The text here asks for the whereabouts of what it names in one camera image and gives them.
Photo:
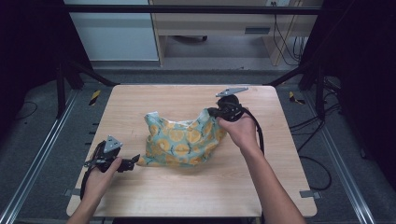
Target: silver metal piece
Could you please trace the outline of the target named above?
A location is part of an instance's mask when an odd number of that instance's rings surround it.
[[[225,91],[219,92],[216,94],[216,97],[223,97],[223,96],[228,96],[228,95],[233,95],[236,94],[240,91],[247,91],[248,87],[242,87],[242,88],[229,88],[226,89]]]
[[[92,165],[100,164],[100,163],[105,163],[105,160],[96,160],[96,161],[86,161],[84,162],[84,167],[90,167]]]
[[[109,151],[112,151],[116,148],[122,147],[122,142],[120,142],[119,140],[115,139],[113,136],[109,135],[107,137],[107,141],[105,144],[105,149],[104,152],[107,153]]]
[[[306,94],[303,92],[305,99],[307,99],[307,104],[309,105],[311,111],[316,115],[316,110],[314,107],[314,99],[311,94]],[[332,136],[327,129],[326,125],[321,129],[322,139],[325,142],[326,148],[334,165],[334,169],[340,177],[341,183],[344,186],[346,195],[348,196],[353,209],[361,224],[374,224],[375,220],[368,207],[366,201],[364,200],[358,185],[353,178],[352,173],[350,173],[347,165],[345,164],[341,154],[338,151],[337,146],[332,140]]]
[[[79,196],[80,192],[81,192],[81,189],[65,189],[63,196],[66,196],[66,197],[71,197],[72,195]]]
[[[319,191],[314,192],[312,190],[300,190],[300,196],[302,198],[314,198],[314,199],[321,199],[322,196]]]
[[[67,99],[66,109],[64,113],[59,119],[55,120],[51,130],[49,131],[49,134],[47,135],[46,140],[44,141],[41,148],[38,150],[37,155],[35,156],[35,160],[27,171],[14,196],[8,203],[6,209],[1,214],[1,224],[14,223],[15,219],[17,218],[17,215],[21,211],[21,207],[26,200],[30,190],[32,189],[33,184],[35,183],[38,174],[40,173],[44,162],[46,161],[46,158],[50,154],[52,147],[55,144],[55,141],[64,126],[65,121],[69,117],[70,111],[72,110],[76,102],[77,96],[78,91],[71,91],[71,94]]]

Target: person's left hand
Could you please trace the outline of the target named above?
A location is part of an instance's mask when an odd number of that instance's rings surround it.
[[[88,177],[82,200],[87,198],[99,203],[110,185],[114,173],[119,169],[121,162],[122,158],[117,157],[105,173],[102,173],[98,168],[93,168]]]

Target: black strap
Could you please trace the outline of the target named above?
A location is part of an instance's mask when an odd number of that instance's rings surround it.
[[[241,107],[241,110],[244,111],[245,113],[247,113],[256,123],[257,133],[259,134],[260,149],[262,150],[262,154],[264,154],[264,138],[262,136],[262,128],[260,127],[259,122],[256,120],[256,118],[254,118],[254,116],[251,114],[251,112],[248,111],[246,108]]]
[[[85,172],[84,177],[82,178],[82,183],[81,183],[81,190],[79,192],[79,198],[82,200],[84,197],[84,192],[85,192],[85,186],[87,185],[87,180],[88,177],[90,177],[91,171],[93,170],[94,167],[89,167],[88,170]]]

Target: wooden tabletop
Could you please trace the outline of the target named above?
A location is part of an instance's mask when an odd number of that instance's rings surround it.
[[[131,159],[145,153],[149,128],[144,117],[158,111],[172,121],[196,119],[202,109],[217,107],[215,94],[231,86],[119,85],[113,89],[93,139],[87,160],[97,144],[112,135],[123,143],[120,156]],[[236,94],[262,127],[265,157],[280,183],[305,217],[316,212],[303,167],[290,135],[276,90],[248,86]],[[82,168],[76,188],[86,171]],[[72,196],[70,216],[80,200]],[[239,148],[230,136],[221,141],[213,156],[193,168],[141,167],[116,173],[102,199],[96,217],[259,217],[260,202]]]

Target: gray floor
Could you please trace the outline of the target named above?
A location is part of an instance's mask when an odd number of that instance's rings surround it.
[[[112,70],[108,70],[109,64],[106,64],[106,66],[98,66],[97,71],[104,77],[121,83],[261,85],[282,76],[294,67],[284,63],[273,67],[269,64],[268,54],[260,38],[248,36],[210,36],[206,42],[173,37],[169,39],[165,56],[162,67],[138,63],[138,66],[131,69],[124,66],[125,64],[117,66],[111,64]],[[315,116],[309,104],[300,105],[289,100],[290,91],[293,91],[296,99],[299,100],[309,102],[313,97],[312,91],[298,90],[296,83],[299,78],[295,77],[277,87],[289,126]],[[77,181],[79,169],[93,139],[92,133],[96,130],[96,123],[100,122],[111,93],[111,88],[85,75],[83,79],[86,84],[81,91],[78,91],[73,110],[18,213],[19,223],[62,223],[67,219],[65,208],[69,199],[63,196],[64,189],[73,188]],[[101,94],[97,103],[90,106],[88,103],[96,90],[101,90]],[[337,103],[333,95],[327,100],[326,107]],[[2,211],[28,172],[35,154],[55,121],[55,82],[31,90],[26,96],[26,101],[34,102],[37,110],[26,119],[16,120],[8,138],[0,145],[2,170],[0,209]],[[28,115],[34,110],[34,105],[27,103],[19,116]],[[304,133],[312,133],[317,126],[317,123],[313,123],[300,131],[292,132],[296,147],[299,147],[309,136]],[[361,158],[359,144],[350,131],[346,119],[338,111],[334,111],[326,117],[325,128],[329,130],[376,223],[396,223],[396,193],[381,174],[376,163]],[[316,200],[317,215],[309,217],[307,221],[361,223],[320,132],[304,146],[300,155],[320,161],[332,175],[331,186],[321,191],[322,198]],[[311,186],[323,187],[328,183],[329,178],[320,166],[308,160],[302,160],[302,164]]]

